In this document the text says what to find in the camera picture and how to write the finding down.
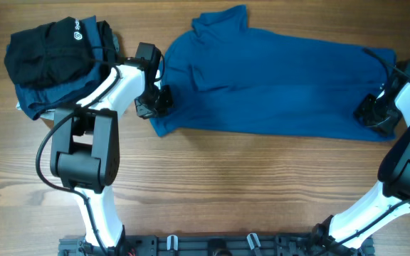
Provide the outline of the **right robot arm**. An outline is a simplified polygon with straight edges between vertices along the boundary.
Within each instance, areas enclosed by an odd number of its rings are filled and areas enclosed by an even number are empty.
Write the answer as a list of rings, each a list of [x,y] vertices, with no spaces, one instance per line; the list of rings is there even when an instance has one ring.
[[[380,122],[380,128],[404,119],[407,129],[382,160],[375,185],[353,206],[318,226],[316,244],[325,252],[352,255],[373,233],[410,214],[410,60],[394,66],[391,85],[372,106],[386,112],[388,120]]]

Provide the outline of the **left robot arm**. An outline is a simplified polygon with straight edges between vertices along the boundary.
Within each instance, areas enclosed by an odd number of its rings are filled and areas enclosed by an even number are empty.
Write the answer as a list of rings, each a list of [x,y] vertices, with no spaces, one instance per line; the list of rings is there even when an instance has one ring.
[[[162,52],[140,43],[132,58],[120,57],[96,92],[74,105],[55,110],[50,168],[61,191],[72,193],[85,223],[85,236],[61,240],[60,255],[128,255],[125,227],[117,215],[112,184],[120,165],[118,120],[134,104],[138,117],[167,115],[173,106],[161,85]]]

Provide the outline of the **blue polo shirt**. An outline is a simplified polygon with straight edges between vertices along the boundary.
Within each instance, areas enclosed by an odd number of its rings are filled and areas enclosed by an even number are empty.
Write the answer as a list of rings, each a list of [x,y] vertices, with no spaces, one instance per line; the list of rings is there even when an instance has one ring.
[[[203,13],[165,55],[173,108],[154,118],[163,137],[178,128],[377,142],[353,115],[378,94],[396,53],[251,28],[238,5]]]

